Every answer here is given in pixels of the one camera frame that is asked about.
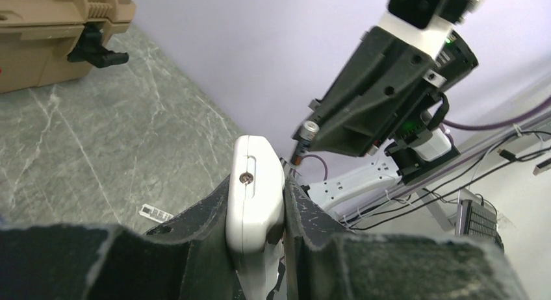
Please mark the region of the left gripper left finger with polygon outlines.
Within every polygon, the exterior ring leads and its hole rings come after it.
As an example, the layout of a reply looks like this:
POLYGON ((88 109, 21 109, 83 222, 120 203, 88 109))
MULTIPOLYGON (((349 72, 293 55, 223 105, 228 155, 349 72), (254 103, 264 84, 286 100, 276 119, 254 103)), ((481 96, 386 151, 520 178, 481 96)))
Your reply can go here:
POLYGON ((1 226, 2 299, 232 299, 229 180, 138 234, 121 225, 1 226))

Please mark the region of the white battery cover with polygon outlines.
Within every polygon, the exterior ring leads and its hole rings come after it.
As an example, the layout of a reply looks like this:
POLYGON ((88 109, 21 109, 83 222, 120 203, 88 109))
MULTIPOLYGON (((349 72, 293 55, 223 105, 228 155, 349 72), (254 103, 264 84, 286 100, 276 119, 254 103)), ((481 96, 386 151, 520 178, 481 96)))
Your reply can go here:
POLYGON ((174 217, 174 215, 149 204, 143 204, 138 214, 157 223, 166 223, 174 217))

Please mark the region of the white AC remote control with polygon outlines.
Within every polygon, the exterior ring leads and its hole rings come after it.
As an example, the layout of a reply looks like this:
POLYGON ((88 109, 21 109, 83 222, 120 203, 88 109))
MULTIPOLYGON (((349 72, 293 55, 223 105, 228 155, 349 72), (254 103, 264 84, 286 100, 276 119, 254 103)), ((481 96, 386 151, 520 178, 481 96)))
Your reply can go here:
POLYGON ((267 299, 283 257, 285 174, 262 136, 245 135, 234 146, 225 240, 246 299, 267 299))

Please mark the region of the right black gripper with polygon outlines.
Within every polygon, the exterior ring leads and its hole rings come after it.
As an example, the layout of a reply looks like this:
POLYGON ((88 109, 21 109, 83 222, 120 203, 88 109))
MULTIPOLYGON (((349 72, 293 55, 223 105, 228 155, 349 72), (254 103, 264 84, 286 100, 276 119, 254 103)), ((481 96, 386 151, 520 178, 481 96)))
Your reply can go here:
POLYGON ((360 157, 392 140, 424 160, 447 153, 437 130, 450 110, 446 91, 478 66, 452 31, 436 58, 381 27, 373 27, 308 116, 319 127, 308 152, 360 157))

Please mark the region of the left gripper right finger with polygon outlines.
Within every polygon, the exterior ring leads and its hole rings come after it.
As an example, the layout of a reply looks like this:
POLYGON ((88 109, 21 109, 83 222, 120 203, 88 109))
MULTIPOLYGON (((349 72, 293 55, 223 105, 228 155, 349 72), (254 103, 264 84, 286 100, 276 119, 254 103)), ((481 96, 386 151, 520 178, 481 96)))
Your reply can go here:
POLYGON ((449 235, 356 233, 283 188, 289 299, 527 299, 495 244, 449 235))

